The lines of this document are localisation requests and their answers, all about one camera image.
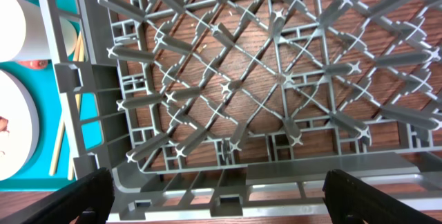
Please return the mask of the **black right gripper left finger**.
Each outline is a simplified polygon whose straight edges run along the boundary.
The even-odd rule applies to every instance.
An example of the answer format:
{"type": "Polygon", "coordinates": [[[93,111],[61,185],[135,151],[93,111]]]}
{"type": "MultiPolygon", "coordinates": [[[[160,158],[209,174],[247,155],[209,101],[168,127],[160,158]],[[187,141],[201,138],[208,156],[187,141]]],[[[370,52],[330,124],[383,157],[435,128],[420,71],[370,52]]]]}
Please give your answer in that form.
{"type": "Polygon", "coordinates": [[[98,169],[3,219],[2,223],[105,223],[115,200],[113,177],[98,169]]]}

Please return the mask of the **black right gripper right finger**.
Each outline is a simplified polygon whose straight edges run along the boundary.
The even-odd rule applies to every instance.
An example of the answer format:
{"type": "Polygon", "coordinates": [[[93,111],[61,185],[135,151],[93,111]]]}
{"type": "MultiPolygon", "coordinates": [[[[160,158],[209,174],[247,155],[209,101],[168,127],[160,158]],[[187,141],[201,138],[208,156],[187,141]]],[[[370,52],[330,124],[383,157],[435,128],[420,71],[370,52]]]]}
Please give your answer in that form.
{"type": "Polygon", "coordinates": [[[339,169],[327,172],[323,192],[333,223],[441,224],[339,169]]]}

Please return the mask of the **white paper cup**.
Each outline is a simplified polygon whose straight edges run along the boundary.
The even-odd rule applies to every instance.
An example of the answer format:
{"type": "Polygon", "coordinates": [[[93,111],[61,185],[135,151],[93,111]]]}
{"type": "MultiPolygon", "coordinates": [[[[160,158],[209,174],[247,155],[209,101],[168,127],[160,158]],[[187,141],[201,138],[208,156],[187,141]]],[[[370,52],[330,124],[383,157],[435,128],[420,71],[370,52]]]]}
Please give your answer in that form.
{"type": "Polygon", "coordinates": [[[39,6],[25,0],[1,0],[1,61],[50,59],[39,6]]]}

